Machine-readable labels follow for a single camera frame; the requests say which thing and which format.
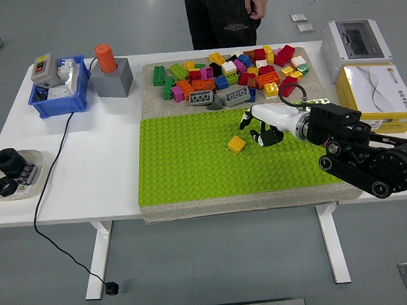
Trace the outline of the person's left hand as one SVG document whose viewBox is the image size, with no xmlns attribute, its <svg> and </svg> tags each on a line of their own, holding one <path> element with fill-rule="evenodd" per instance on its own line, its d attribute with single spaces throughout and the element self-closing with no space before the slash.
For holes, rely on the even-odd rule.
<svg viewBox="0 0 407 305">
<path fill-rule="evenodd" d="M 268 0 L 244 0 L 245 10 L 250 19 L 260 20 L 266 16 Z"/>
</svg>

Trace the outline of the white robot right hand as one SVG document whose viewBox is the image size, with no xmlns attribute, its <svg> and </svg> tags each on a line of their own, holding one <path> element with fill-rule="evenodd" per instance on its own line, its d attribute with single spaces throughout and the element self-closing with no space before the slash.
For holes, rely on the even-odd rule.
<svg viewBox="0 0 407 305">
<path fill-rule="evenodd" d="M 289 132 L 301 141 L 307 141 L 309 112 L 299 111 L 286 104 L 272 103 L 254 105 L 246 110 L 241 118 L 239 130 L 249 126 L 252 119 L 261 123 L 261 130 L 250 131 L 254 141 L 262 147 L 273 146 L 283 140 L 284 132 Z"/>
</svg>

